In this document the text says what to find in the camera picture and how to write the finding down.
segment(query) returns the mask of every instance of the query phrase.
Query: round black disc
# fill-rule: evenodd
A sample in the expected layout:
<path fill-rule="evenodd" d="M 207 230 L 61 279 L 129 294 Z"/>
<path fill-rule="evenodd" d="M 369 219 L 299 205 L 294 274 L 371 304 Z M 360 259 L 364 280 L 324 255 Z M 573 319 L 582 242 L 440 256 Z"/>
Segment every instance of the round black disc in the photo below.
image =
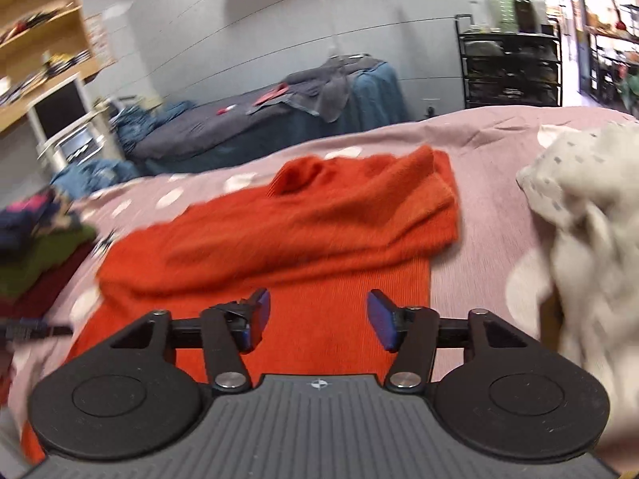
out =
<path fill-rule="evenodd" d="M 466 445 L 500 459 L 557 462 L 585 453 L 608 420 L 608 396 L 558 355 L 490 350 L 448 373 L 435 411 Z"/>
<path fill-rule="evenodd" d="M 131 459 L 163 448 L 196 421 L 197 383 L 161 358 L 127 350 L 69 362 L 38 384 L 29 418 L 47 449 L 82 460 Z"/>

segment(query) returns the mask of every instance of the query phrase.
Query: metal screw cap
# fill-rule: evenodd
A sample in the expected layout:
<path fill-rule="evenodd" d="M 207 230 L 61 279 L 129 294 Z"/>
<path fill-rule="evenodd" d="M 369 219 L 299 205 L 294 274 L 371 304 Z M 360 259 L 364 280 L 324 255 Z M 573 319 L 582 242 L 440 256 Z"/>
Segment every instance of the metal screw cap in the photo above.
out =
<path fill-rule="evenodd" d="M 411 387 L 417 387 L 422 382 L 422 379 L 419 375 L 410 372 L 401 372 L 395 373 L 391 376 L 391 383 L 395 387 L 400 387 L 402 389 L 409 389 Z"/>
<path fill-rule="evenodd" d="M 215 377 L 215 383 L 225 389 L 237 389 L 246 383 L 246 377 L 242 373 L 229 371 L 218 374 Z"/>

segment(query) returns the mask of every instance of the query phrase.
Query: wall shelf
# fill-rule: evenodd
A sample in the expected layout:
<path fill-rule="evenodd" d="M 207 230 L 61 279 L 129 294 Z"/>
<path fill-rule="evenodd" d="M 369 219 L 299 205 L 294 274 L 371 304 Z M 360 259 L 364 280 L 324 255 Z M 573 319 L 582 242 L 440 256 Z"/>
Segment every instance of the wall shelf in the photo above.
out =
<path fill-rule="evenodd" d="M 637 38 L 636 36 L 627 36 L 627 38 L 623 38 L 622 36 L 618 36 L 615 33 L 604 32 L 603 30 L 598 30 L 594 27 L 586 27 L 586 31 L 589 34 L 599 36 L 601 38 L 610 38 L 611 40 L 627 41 L 628 43 L 639 44 L 639 38 Z"/>
<path fill-rule="evenodd" d="M 29 92 L 25 96 L 21 97 L 13 104 L 3 106 L 0 108 L 0 138 L 4 137 L 8 133 L 8 128 L 18 122 L 27 113 L 27 105 L 32 99 L 40 94 L 43 94 L 47 90 L 52 89 L 55 85 L 60 84 L 62 81 L 67 80 L 69 77 L 75 74 L 80 74 L 82 79 L 90 79 L 100 72 L 100 64 L 95 57 L 87 59 L 85 62 L 79 65 L 73 66 L 62 72 L 61 74 L 44 81 L 43 84 L 38 86 L 32 92 Z"/>
<path fill-rule="evenodd" d="M 59 13 L 50 20 L 25 30 L 0 45 L 0 78 L 7 76 L 12 85 L 25 81 L 43 69 L 42 56 L 74 57 L 88 50 L 92 57 L 65 72 L 46 79 L 12 104 L 0 107 L 0 137 L 27 112 L 29 103 L 43 92 L 65 79 L 80 74 L 93 78 L 100 72 L 100 63 L 93 57 L 91 41 L 84 23 L 82 0 L 0 0 L 0 31 L 38 12 Z"/>

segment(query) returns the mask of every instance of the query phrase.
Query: red clothing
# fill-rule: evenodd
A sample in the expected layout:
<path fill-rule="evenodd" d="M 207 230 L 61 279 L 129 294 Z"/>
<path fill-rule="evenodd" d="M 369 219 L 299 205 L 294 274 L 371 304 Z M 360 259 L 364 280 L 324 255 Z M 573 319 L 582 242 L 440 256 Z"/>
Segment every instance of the red clothing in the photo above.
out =
<path fill-rule="evenodd" d="M 192 206 L 116 243 L 98 272 L 104 303 L 72 356 L 149 310 L 197 317 L 266 287 L 270 321 L 244 357 L 254 382 L 263 373 L 383 377 L 393 357 L 369 326 L 366 293 L 427 306 L 428 258 L 457 236 L 442 152 L 294 160 L 268 186 Z M 201 352 L 178 351 L 177 365 L 206 381 Z"/>

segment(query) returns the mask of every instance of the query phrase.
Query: ribbed gray surface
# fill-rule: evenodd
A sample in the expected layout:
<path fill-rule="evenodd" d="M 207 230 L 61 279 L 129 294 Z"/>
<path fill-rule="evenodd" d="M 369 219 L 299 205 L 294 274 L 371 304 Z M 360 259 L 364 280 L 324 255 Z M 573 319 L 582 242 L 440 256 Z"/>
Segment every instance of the ribbed gray surface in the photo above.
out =
<path fill-rule="evenodd" d="M 51 457 L 29 479 L 612 479 L 589 455 L 520 465 L 467 449 L 423 400 L 373 376 L 267 376 L 253 392 L 213 403 L 190 435 L 153 456 L 117 464 Z"/>

